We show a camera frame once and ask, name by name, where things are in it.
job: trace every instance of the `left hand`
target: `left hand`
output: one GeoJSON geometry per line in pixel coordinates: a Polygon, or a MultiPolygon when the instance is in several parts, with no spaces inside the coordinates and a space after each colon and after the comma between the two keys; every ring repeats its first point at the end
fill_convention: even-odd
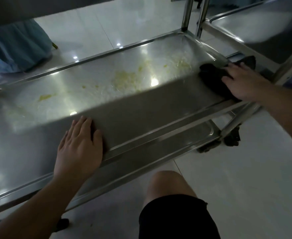
{"type": "Polygon", "coordinates": [[[73,121],[58,147],[54,177],[67,176],[82,182],[99,168],[103,157],[103,141],[100,130],[90,137],[92,119],[81,117],[73,121]]]}

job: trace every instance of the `metal pole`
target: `metal pole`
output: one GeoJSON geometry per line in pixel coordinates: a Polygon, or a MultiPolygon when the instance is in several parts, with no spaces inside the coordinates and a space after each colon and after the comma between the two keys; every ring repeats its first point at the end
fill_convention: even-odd
{"type": "Polygon", "coordinates": [[[199,38],[201,37],[201,33],[202,33],[202,23],[205,21],[206,16],[207,16],[209,1],[210,0],[202,0],[202,3],[201,3],[200,17],[198,20],[197,30],[195,33],[195,35],[199,38]]]}
{"type": "Polygon", "coordinates": [[[183,23],[181,24],[182,31],[186,31],[188,29],[193,1],[194,0],[186,0],[183,23]]]}
{"type": "MultiPolygon", "coordinates": [[[[292,55],[280,66],[273,75],[273,83],[283,85],[292,76],[292,55]]],[[[241,111],[222,129],[220,139],[227,136],[235,127],[247,120],[258,108],[254,102],[247,104],[241,111]]]]}

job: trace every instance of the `tile grout line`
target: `tile grout line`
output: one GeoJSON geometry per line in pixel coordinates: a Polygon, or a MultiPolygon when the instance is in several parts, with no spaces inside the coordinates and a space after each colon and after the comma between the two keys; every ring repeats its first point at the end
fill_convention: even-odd
{"type": "Polygon", "coordinates": [[[103,25],[101,24],[101,22],[100,22],[99,19],[98,19],[98,16],[96,15],[96,13],[94,13],[94,15],[96,16],[97,21],[99,22],[100,26],[102,27],[102,29],[103,29],[103,31],[104,31],[104,33],[105,33],[105,35],[106,35],[106,37],[107,37],[109,43],[111,44],[112,48],[114,49],[114,47],[113,47],[113,45],[112,45],[112,42],[109,40],[109,38],[108,38],[108,36],[107,36],[107,33],[106,33],[105,30],[104,30],[103,25]]]}
{"type": "Polygon", "coordinates": [[[181,171],[180,171],[180,169],[179,169],[179,167],[178,167],[178,165],[177,165],[177,163],[176,163],[175,160],[174,160],[174,163],[175,163],[175,165],[177,166],[177,169],[178,169],[179,173],[181,174],[181,176],[184,177],[183,174],[181,173],[181,171]]]}

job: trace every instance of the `white tile floor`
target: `white tile floor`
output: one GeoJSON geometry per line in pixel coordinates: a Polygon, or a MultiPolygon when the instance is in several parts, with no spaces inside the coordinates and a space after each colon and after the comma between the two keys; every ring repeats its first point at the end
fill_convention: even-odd
{"type": "MultiPolygon", "coordinates": [[[[175,30],[183,9],[184,1],[116,0],[37,18],[59,49],[33,73],[175,30]]],[[[192,13],[192,32],[198,16],[192,13]]],[[[202,39],[224,55],[235,52],[205,32],[202,39]]],[[[240,135],[238,147],[187,153],[69,211],[63,217],[71,227],[51,238],[137,238],[150,177],[158,170],[178,169],[209,203],[222,238],[292,238],[291,138],[265,111],[244,123],[240,135]]]]}

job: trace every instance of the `black shorts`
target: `black shorts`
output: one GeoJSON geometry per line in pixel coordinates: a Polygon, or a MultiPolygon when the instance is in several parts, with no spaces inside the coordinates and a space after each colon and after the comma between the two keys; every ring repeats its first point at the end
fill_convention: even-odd
{"type": "Polygon", "coordinates": [[[168,195],[149,202],[139,216],[139,238],[220,239],[207,203],[189,195],[168,195]]]}

